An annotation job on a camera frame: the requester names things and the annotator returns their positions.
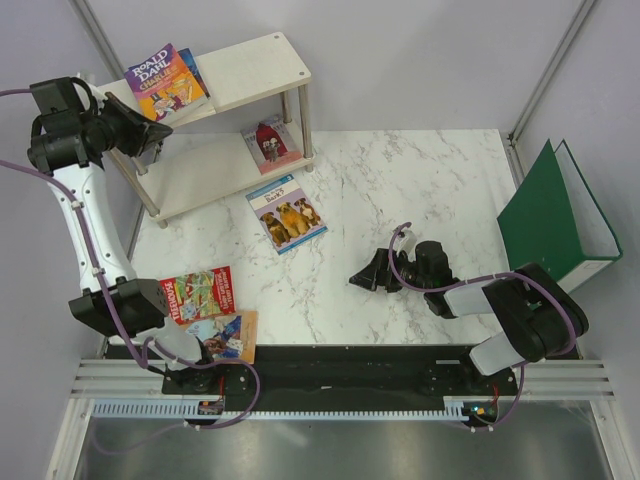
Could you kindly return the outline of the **Roald Dahl purple book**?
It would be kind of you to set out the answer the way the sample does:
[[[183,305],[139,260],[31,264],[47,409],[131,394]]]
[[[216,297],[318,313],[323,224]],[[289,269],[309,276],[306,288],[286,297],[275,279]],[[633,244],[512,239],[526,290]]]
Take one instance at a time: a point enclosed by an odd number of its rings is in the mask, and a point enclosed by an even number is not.
[[[178,51],[168,43],[125,72],[142,114],[165,125],[176,124],[209,100]]]

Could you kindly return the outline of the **Jane Eyre blue book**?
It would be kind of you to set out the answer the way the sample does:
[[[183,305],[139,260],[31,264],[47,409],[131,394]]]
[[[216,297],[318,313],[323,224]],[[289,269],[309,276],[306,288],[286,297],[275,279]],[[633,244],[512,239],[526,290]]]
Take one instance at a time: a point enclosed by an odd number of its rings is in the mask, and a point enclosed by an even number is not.
[[[203,90],[204,94],[206,95],[206,98],[210,99],[210,92],[199,71],[195,57],[193,56],[191,50],[189,48],[184,48],[179,50],[178,54],[184,61],[185,65],[188,67],[191,74],[194,76],[195,80],[198,82],[200,88]]]

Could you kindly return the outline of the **dog picture book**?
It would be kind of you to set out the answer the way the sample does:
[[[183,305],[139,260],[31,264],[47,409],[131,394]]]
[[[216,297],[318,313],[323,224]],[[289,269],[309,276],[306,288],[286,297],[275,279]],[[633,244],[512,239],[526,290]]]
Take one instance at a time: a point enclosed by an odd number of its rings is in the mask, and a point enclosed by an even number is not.
[[[246,199],[279,255],[327,231],[291,174],[247,194]]]

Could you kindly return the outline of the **red Treehouse book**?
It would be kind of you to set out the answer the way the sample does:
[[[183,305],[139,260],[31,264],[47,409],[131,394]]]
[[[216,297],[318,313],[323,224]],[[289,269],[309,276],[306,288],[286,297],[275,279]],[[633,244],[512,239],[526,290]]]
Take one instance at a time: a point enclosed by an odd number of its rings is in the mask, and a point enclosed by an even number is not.
[[[160,281],[169,316],[178,325],[236,312],[229,266],[184,274]]]

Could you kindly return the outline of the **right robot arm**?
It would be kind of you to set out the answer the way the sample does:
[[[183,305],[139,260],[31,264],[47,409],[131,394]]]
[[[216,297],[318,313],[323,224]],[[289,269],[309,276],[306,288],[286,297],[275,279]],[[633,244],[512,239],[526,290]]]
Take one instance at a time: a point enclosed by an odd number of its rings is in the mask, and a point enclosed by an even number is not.
[[[445,319],[494,315],[501,332],[471,347],[457,371],[460,386],[469,393],[483,392],[494,374],[508,367],[571,351],[589,329],[584,311],[536,263],[502,278],[464,283],[453,275],[439,242],[420,242],[414,252],[411,260],[404,250],[379,248],[349,283],[369,291],[420,291],[431,312]]]

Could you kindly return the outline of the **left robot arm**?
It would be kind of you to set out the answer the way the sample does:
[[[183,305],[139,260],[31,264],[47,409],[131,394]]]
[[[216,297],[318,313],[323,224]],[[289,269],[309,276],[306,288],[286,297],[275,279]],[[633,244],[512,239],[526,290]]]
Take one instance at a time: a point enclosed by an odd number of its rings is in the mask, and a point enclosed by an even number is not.
[[[218,367],[193,335],[171,318],[161,284],[133,269],[108,206],[102,157],[117,151],[136,156],[172,130],[135,112],[111,93],[100,94],[75,77],[30,85],[39,115],[31,129],[28,157],[48,181],[63,212],[77,256],[81,294],[69,303],[72,316],[105,337],[118,337],[147,365],[148,350],[185,382],[208,393]]]

